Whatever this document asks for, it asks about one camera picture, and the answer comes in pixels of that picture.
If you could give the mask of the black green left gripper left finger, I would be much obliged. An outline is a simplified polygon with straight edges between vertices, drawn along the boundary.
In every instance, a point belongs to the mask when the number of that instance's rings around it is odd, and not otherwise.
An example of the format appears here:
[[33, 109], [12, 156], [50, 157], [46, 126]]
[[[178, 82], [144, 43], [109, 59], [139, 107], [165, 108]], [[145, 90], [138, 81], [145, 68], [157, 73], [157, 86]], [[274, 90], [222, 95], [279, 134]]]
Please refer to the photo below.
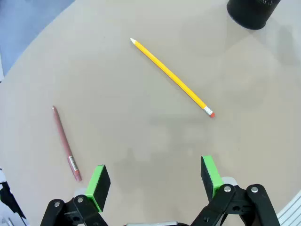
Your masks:
[[42, 226], [106, 226], [101, 217], [108, 196], [111, 180], [105, 165], [98, 165], [85, 194], [64, 202], [53, 199], [49, 202], [41, 221]]

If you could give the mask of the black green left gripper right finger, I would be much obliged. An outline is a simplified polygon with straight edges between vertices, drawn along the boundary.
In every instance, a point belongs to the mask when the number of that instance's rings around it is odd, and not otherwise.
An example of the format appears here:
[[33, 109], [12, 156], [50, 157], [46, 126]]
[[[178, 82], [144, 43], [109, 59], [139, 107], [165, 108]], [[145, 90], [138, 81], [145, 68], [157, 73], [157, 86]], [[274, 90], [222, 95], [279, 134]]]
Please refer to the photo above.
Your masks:
[[278, 226], [276, 212], [260, 184], [246, 189], [233, 182], [224, 182], [211, 156], [201, 157], [201, 178], [208, 204], [201, 210], [192, 226], [221, 226], [228, 215], [238, 215], [245, 226]]

